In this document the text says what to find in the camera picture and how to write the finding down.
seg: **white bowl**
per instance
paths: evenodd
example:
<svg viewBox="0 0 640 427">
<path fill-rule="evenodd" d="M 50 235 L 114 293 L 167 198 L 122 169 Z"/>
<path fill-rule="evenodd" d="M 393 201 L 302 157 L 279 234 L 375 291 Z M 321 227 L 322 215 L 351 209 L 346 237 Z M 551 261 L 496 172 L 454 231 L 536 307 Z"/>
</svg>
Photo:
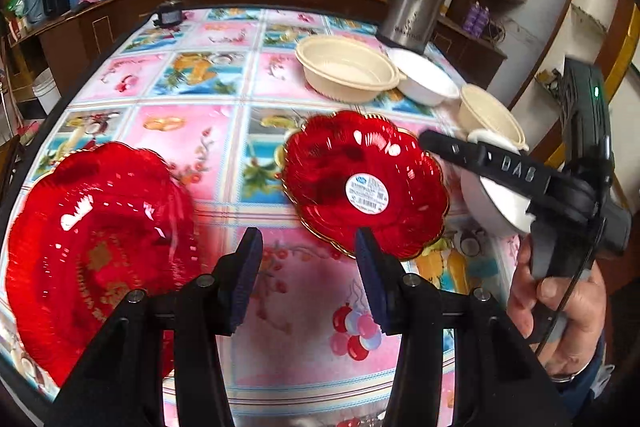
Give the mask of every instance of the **white bowl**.
<svg viewBox="0 0 640 427">
<path fill-rule="evenodd" d="M 460 98 L 460 88 L 428 58 L 402 48 L 392 48 L 386 54 L 406 75 L 400 80 L 398 89 L 407 98 L 423 105 L 438 105 L 444 100 Z"/>
<path fill-rule="evenodd" d="M 385 55 L 346 37 L 306 37 L 296 46 L 296 57 L 311 87 L 340 102 L 371 102 L 400 81 L 398 68 Z"/>
<path fill-rule="evenodd" d="M 462 87 L 460 98 L 460 127 L 467 132 L 488 129 L 507 137 L 519 150 L 529 150 L 522 127 L 500 100 L 472 84 Z"/>
<path fill-rule="evenodd" d="M 487 129 L 472 131 L 467 140 L 490 143 L 519 154 L 509 139 Z M 487 232 L 498 237 L 530 232 L 534 216 L 527 214 L 530 200 L 524 196 L 464 169 L 460 174 L 460 186 L 469 212 Z"/>
</svg>

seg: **tablecloth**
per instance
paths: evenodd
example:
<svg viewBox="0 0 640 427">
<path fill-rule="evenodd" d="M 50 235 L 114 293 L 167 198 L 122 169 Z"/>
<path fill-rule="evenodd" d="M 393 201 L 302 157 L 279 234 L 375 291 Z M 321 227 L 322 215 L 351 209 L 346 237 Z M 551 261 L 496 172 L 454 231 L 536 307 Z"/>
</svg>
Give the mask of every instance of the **tablecloth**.
<svg viewBox="0 0 640 427">
<path fill-rule="evenodd" d="M 429 127 L 460 134 L 457 108 L 424 107 L 398 90 L 357 107 L 311 89 L 294 55 L 296 43 L 308 35 L 334 34 L 385 52 L 372 25 L 273 9 L 212 8 L 185 15 L 171 30 L 149 20 L 95 71 L 40 147 L 10 223 L 34 182 L 67 153 L 110 140 L 155 150 L 193 196 L 205 269 L 235 250 L 246 227 L 264 235 L 265 260 L 245 322 L 232 338 L 218 342 L 236 425 L 379 425 L 399 337 L 380 335 L 364 360 L 343 352 L 332 317 L 344 307 L 354 317 L 368 313 L 362 282 L 353 260 L 296 219 L 277 176 L 279 148 L 309 115 L 342 108 L 375 112 L 415 133 Z M 464 84 L 434 46 L 425 54 Z M 443 168 L 451 203 L 444 237 L 405 268 L 455 291 L 457 281 L 447 269 L 454 256 L 466 265 L 471 286 L 482 284 L 504 301 L 518 238 L 498 239 L 480 229 L 468 215 L 456 169 Z M 0 354 L 37 392 L 53 399 L 55 384 L 20 345 L 4 288 L 6 264 L 5 237 Z M 439 424 L 449 425 L 452 331 L 444 331 L 443 352 Z M 177 425 L 172 378 L 164 382 L 164 402 L 167 426 Z"/>
</svg>

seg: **printed tablecloth pattern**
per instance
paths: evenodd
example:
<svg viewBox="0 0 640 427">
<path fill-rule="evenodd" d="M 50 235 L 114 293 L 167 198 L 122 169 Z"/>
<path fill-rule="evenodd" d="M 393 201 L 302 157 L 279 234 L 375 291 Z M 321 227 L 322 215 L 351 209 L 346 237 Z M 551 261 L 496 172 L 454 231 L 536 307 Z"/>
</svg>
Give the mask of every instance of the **printed tablecloth pattern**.
<svg viewBox="0 0 640 427">
<path fill-rule="evenodd" d="M 457 134 L 456 108 L 424 107 L 397 90 L 365 107 L 349 106 L 308 86 L 294 55 L 300 39 L 336 34 L 384 52 L 374 26 L 271 9 L 190 10 L 186 16 L 175 30 L 149 20 L 87 81 L 40 148 L 10 223 L 33 183 L 67 153 L 110 140 L 155 150 L 193 195 L 204 269 L 234 251 L 246 227 L 259 227 L 264 235 L 245 323 L 218 343 L 238 425 L 275 425 L 283 415 L 288 423 L 313 417 L 313 425 L 336 425 L 361 418 L 363 425 L 376 425 L 391 390 L 399 337 L 379 330 L 368 331 L 368 339 L 358 334 L 358 320 L 369 310 L 356 264 L 296 219 L 279 181 L 282 144 L 309 115 L 342 108 L 378 113 L 414 133 L 430 127 Z M 426 56 L 464 84 L 435 47 L 429 45 Z M 405 267 L 454 291 L 460 282 L 448 266 L 455 257 L 465 264 L 471 286 L 482 283 L 504 300 L 518 238 L 501 240 L 481 230 L 468 215 L 456 170 L 445 165 L 444 172 L 451 199 L 444 239 Z M 55 384 L 20 345 L 4 288 L 6 264 L 5 237 L 0 354 L 53 398 Z M 348 313 L 348 333 L 335 330 L 336 313 Z M 366 357 L 355 360 L 363 349 Z M 448 425 L 451 331 L 444 332 L 443 351 L 439 423 Z M 165 380 L 164 397 L 166 424 L 177 425 L 172 378 Z"/>
</svg>

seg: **red glass plate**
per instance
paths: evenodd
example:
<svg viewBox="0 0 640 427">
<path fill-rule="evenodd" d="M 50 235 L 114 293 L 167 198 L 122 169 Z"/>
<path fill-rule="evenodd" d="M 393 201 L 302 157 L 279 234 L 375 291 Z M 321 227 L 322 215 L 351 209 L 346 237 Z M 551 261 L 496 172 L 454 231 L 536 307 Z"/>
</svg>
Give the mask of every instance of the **red glass plate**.
<svg viewBox="0 0 640 427">
<path fill-rule="evenodd" d="M 285 193 L 303 225 L 342 253 L 353 255 L 359 227 L 403 260 L 442 235 L 449 196 L 440 165 L 385 118 L 314 116 L 286 150 Z"/>
<path fill-rule="evenodd" d="M 201 273 L 190 195 L 156 153 L 117 142 L 75 152 L 41 178 L 8 249 L 20 339 L 58 385 L 130 289 L 165 293 Z M 172 365 L 165 349 L 165 374 Z"/>
</svg>

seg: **person's hand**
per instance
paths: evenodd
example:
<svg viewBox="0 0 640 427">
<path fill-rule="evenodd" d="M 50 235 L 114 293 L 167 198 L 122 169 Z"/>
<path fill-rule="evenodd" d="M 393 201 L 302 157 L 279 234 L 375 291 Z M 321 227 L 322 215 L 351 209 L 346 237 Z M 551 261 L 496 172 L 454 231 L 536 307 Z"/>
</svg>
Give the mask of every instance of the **person's hand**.
<svg viewBox="0 0 640 427">
<path fill-rule="evenodd" d="M 531 246 L 527 237 L 520 245 L 518 265 L 507 302 L 507 314 L 525 338 L 533 331 L 531 311 L 536 300 L 557 310 L 570 282 L 570 279 L 548 277 L 536 283 L 529 269 L 530 257 Z M 604 280 L 594 263 L 591 276 L 577 283 L 564 308 L 568 322 L 562 338 L 546 344 L 540 354 L 540 363 L 549 375 L 570 375 L 582 370 L 591 361 L 604 328 L 606 310 Z"/>
</svg>

